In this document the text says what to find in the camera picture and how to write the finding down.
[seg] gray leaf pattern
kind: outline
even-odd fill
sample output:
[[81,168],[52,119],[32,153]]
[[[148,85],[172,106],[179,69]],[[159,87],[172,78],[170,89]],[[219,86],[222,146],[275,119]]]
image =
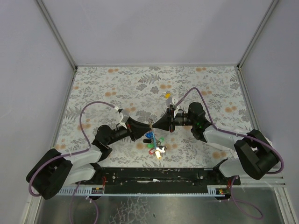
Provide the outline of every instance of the gray leaf pattern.
[[[57,150],[78,151],[87,143],[79,128],[82,108],[92,101],[105,101],[130,113],[140,122],[157,121],[165,113],[165,92],[180,99],[190,88],[198,87],[214,122],[250,130],[249,113],[242,97],[234,67],[79,67],[75,76],[64,119],[59,131]],[[187,111],[191,102],[202,103],[192,91],[180,105]],[[115,128],[119,122],[115,110],[94,104],[85,110],[83,128],[90,139],[101,125]],[[110,147],[113,152],[100,162],[104,167],[213,167],[224,158],[234,158],[232,150],[221,151],[194,139],[191,127],[176,127],[175,132],[155,130],[164,137],[166,153],[158,160],[149,155],[143,138],[129,137]]]

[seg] white wall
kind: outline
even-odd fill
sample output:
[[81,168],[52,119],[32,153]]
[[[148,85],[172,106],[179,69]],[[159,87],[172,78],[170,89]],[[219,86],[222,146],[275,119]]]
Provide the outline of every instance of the white wall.
[[33,0],[0,1],[0,223],[19,222],[72,69]]
[[262,131],[285,161],[299,216],[299,1],[281,0],[243,68]]
[[78,65],[238,63],[271,0],[44,0]]

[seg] white object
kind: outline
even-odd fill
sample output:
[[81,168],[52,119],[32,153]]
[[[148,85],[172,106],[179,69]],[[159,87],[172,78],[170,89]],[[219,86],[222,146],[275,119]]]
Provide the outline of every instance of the white object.
[[120,125],[123,126],[124,128],[127,128],[126,122],[129,119],[129,117],[130,117],[129,113],[127,111],[125,111],[125,110],[122,110],[120,112],[119,116],[120,116],[120,122],[119,122]]
[[90,164],[81,166],[77,169],[71,169],[63,186],[68,186],[79,181],[88,181],[93,177],[94,173],[95,170]]
[[[95,185],[94,187],[86,187],[86,186],[79,186],[76,192],[76,196],[102,196],[103,193],[96,193],[93,191],[93,188],[99,187],[101,188],[103,185]],[[65,186],[60,189],[60,191],[57,193],[57,195],[63,195],[63,196],[72,196],[75,189],[75,186]]]
[[[173,98],[173,97],[169,97],[167,100],[166,100],[166,106],[167,107],[170,107],[171,105],[175,105],[178,103],[178,99],[176,98]],[[176,107],[175,111],[174,111],[174,117],[176,117],[178,113],[178,107]]]
[[[218,129],[223,129],[223,130],[232,131],[232,132],[236,132],[236,133],[244,133],[245,132],[245,134],[246,134],[246,133],[249,132],[249,130],[241,129],[241,128],[238,128],[238,127],[234,128],[234,127],[224,126],[219,122],[216,122],[216,126],[218,127]],[[266,138],[266,140],[270,143],[271,146],[273,146],[272,142],[268,138]],[[226,151],[229,148],[229,147],[224,146],[223,144],[220,145],[219,143],[207,142],[206,144],[209,145],[209,146],[212,146],[216,149],[219,149],[221,151]]]
[[73,164],[71,168],[72,171],[73,169],[79,168],[83,165],[98,162],[101,156],[102,152],[100,151],[100,149],[94,145],[91,145],[91,148],[88,152],[67,156],[65,157],[65,159],[71,161],[71,163]]
[[160,154],[160,152],[158,150],[155,151],[155,154],[156,154],[157,159],[161,158],[161,154]]
[[246,175],[239,159],[226,160],[219,167],[220,172],[225,177]]
[[[227,131],[238,132],[240,134],[247,134],[249,132],[248,130],[242,130],[242,129],[238,129],[238,131],[235,131],[235,130],[232,130],[231,127],[228,127],[228,126],[223,126],[223,127],[221,127],[221,129],[227,130]],[[239,137],[236,135],[217,131],[213,126],[209,126],[205,130],[204,137],[205,137],[206,141],[209,143],[216,143],[218,145],[221,145],[223,147],[227,147],[227,148],[230,148],[233,150],[235,150],[234,144],[238,140],[243,139],[243,137]]]
[[159,151],[161,153],[165,153],[165,147],[163,147],[163,148],[156,147],[156,151]]

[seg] purple cable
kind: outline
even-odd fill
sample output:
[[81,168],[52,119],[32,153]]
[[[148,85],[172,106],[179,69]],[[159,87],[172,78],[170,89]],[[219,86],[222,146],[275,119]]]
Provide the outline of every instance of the purple cable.
[[70,155],[78,155],[78,154],[81,154],[81,153],[85,153],[87,151],[89,151],[90,147],[91,147],[91,144],[90,144],[90,141],[87,137],[87,135],[85,134],[84,132],[84,129],[83,129],[83,126],[82,126],[82,115],[84,113],[84,110],[92,105],[92,104],[105,104],[105,105],[108,105],[112,108],[115,108],[112,104],[109,104],[109,103],[106,103],[106,102],[103,102],[103,101],[94,101],[94,102],[91,102],[91,103],[88,103],[85,107],[83,107],[81,113],[80,113],[80,117],[79,117],[79,124],[80,124],[80,129],[81,129],[81,132],[82,134],[84,135],[87,143],[88,143],[88,148],[85,149],[85,150],[82,150],[82,151],[79,151],[79,152],[74,152],[74,153],[68,153],[68,154],[63,154],[63,155],[59,155],[59,156],[56,156],[48,161],[46,161],[43,165],[41,165],[37,171],[32,175],[31,179],[30,179],[30,182],[29,182],[29,186],[28,186],[28,190],[29,190],[29,193],[33,196],[33,197],[39,197],[40,194],[35,194],[33,191],[32,191],[32,183],[33,183],[33,180],[36,178],[37,174],[45,167],[47,166],[49,163],[55,161],[55,160],[58,160],[60,158],[63,158],[63,157],[66,157],[66,156],[70,156]]
[[[260,143],[260,144],[262,144],[262,145],[264,145],[264,146],[266,146],[266,147],[268,147],[270,150],[272,150],[275,154],[276,154],[276,156],[279,158],[279,160],[280,160],[280,163],[281,163],[281,166],[280,166],[280,169],[279,170],[277,170],[277,171],[274,171],[274,172],[268,172],[267,174],[278,174],[278,173],[280,173],[283,169],[284,169],[284,167],[285,167],[285,163],[284,163],[284,160],[282,159],[282,157],[281,157],[281,155],[272,147],[272,146],[270,146],[270,145],[268,145],[268,144],[266,144],[266,143],[264,143],[263,141],[260,141],[259,139],[256,139],[256,138],[253,138],[253,137],[250,137],[250,136],[247,136],[247,135],[245,135],[245,134],[239,134],[239,133],[236,133],[236,132],[231,132],[231,131],[227,131],[227,130],[223,130],[223,129],[219,129],[219,128],[217,128],[217,126],[215,125],[215,123],[213,122],[213,119],[212,119],[212,116],[211,116],[211,114],[210,114],[210,111],[209,111],[209,109],[208,109],[208,107],[207,107],[207,105],[206,105],[206,102],[205,102],[205,100],[204,100],[204,98],[203,98],[203,96],[202,96],[202,94],[200,93],[200,91],[199,91],[199,89],[198,88],[196,88],[196,87],[192,87],[176,104],[175,104],[175,106],[178,106],[185,98],[186,98],[186,96],[192,91],[192,90],[196,90],[197,92],[198,92],[198,94],[200,95],[200,98],[201,98],[201,100],[202,100],[202,102],[204,103],[204,106],[205,106],[205,108],[206,108],[206,112],[207,112],[207,114],[208,114],[208,116],[209,116],[209,118],[210,118],[210,120],[211,120],[211,123],[212,123],[212,125],[213,125],[213,127],[217,130],[217,131],[220,131],[220,132],[224,132],[224,133],[228,133],[228,134],[232,134],[232,135],[237,135],[237,136],[241,136],[241,137],[244,137],[244,138],[247,138],[247,139],[251,139],[251,140],[253,140],[253,141],[256,141],[256,142],[258,142],[258,143]],[[235,179],[237,178],[237,176],[235,176],[234,178],[233,178],[233,180],[232,180],[232,183],[231,183],[231,185],[230,185],[230,194],[231,194],[231,198],[232,198],[232,200],[233,200],[233,202],[235,203],[235,205],[237,206],[237,208],[242,212],[242,213],[244,213],[246,216],[248,216],[248,217],[250,217],[250,218],[253,218],[253,219],[256,219],[256,220],[261,220],[261,219],[263,219],[263,213],[262,213],[262,211],[258,208],[258,207],[256,207],[254,204],[252,204],[252,203],[250,203],[250,202],[246,202],[246,201],[243,201],[243,200],[239,200],[239,199],[235,199],[234,198],[234,196],[233,196],[233,192],[232,192],[232,187],[233,187],[233,184],[234,184],[234,181],[235,181]],[[248,214],[247,212],[245,212],[238,204],[237,204],[237,202],[238,203],[244,203],[244,204],[247,204],[247,205],[250,205],[250,206],[252,206],[253,208],[255,208],[260,214],[261,214],[261,217],[255,217],[255,216],[252,216],[252,215],[250,215],[250,214]]]
[[[76,188],[75,188],[75,190],[74,190],[74,192],[73,192],[73,194],[72,194],[72,196],[71,196],[71,204],[70,204],[70,209],[69,209],[69,219],[70,219],[70,223],[71,223],[71,224],[74,223],[74,222],[73,222],[73,219],[72,219],[72,216],[71,216],[73,200],[74,200],[74,196],[75,196],[75,194],[76,194],[76,192],[77,192],[77,190],[78,190],[80,184],[81,184],[81,181],[78,183],[78,185],[76,186]],[[96,204],[96,202],[95,202],[94,200],[91,199],[90,201],[94,204],[95,209],[96,209],[97,216],[96,216],[96,218],[95,218],[95,220],[94,220],[94,223],[93,223],[93,224],[96,224],[97,221],[98,221],[98,218],[99,218],[99,208],[98,208],[98,206],[97,206],[97,204]]]
[[189,90],[189,91],[188,91],[188,92],[187,92],[187,93],[186,93],[186,94],[185,94],[185,95],[184,95],[184,96],[177,102],[177,104],[175,104],[175,106],[178,106],[178,105],[179,105],[179,104],[186,98],[186,96],[187,96],[192,90],[196,90],[196,91],[198,92],[198,94],[200,95],[200,98],[201,98],[202,102],[203,102],[204,105],[205,105],[206,112],[207,112],[207,114],[208,114],[208,116],[209,116],[209,118],[210,118],[210,120],[211,120],[211,123],[212,123],[213,127],[214,127],[217,131],[220,131],[220,132],[223,132],[223,133],[227,133],[227,134],[232,134],[232,135],[241,136],[241,137],[244,137],[244,138],[247,138],[247,139],[256,141],[256,142],[258,142],[258,143],[260,143],[260,144],[262,144],[262,145],[268,147],[271,151],[273,151],[273,152],[276,154],[276,156],[277,156],[277,157],[279,158],[279,160],[280,160],[280,164],[281,164],[281,166],[280,166],[279,170],[274,171],[274,172],[268,172],[267,174],[278,174],[278,173],[280,173],[280,172],[284,169],[284,167],[285,167],[284,160],[282,159],[281,155],[280,155],[280,154],[279,154],[279,153],[278,153],[272,146],[270,146],[270,145],[264,143],[263,141],[260,141],[259,139],[256,139],[256,138],[247,136],[247,135],[245,135],[245,134],[239,134],[239,133],[236,133],[236,132],[231,132],[231,131],[227,131],[227,130],[223,130],[223,129],[217,128],[217,126],[216,126],[215,123],[213,122],[212,116],[211,116],[211,114],[210,114],[210,112],[209,112],[209,109],[208,109],[208,107],[207,107],[207,105],[206,105],[206,102],[205,102],[205,100],[204,100],[204,98],[203,98],[203,96],[202,96],[202,94],[200,93],[200,91],[199,91],[198,88],[196,88],[196,87],[192,87],[192,88],[191,88],[191,89],[190,89],[190,90]]
[[[233,200],[233,202],[235,203],[235,205],[237,206],[237,208],[242,212],[244,213],[246,216],[250,217],[250,218],[253,218],[255,220],[262,220],[263,219],[263,213],[262,211],[256,207],[253,203],[250,203],[250,202],[246,202],[246,201],[243,201],[243,200],[240,200],[240,199],[235,199],[234,196],[233,196],[233,184],[235,182],[235,179],[237,179],[237,176],[235,176],[230,184],[230,197],[231,199]],[[255,208],[260,214],[261,216],[260,217],[256,217],[256,216],[253,216],[251,214],[248,214],[247,212],[245,212],[239,205],[238,203],[243,203],[243,204],[247,204],[247,205],[250,205],[251,207]]]

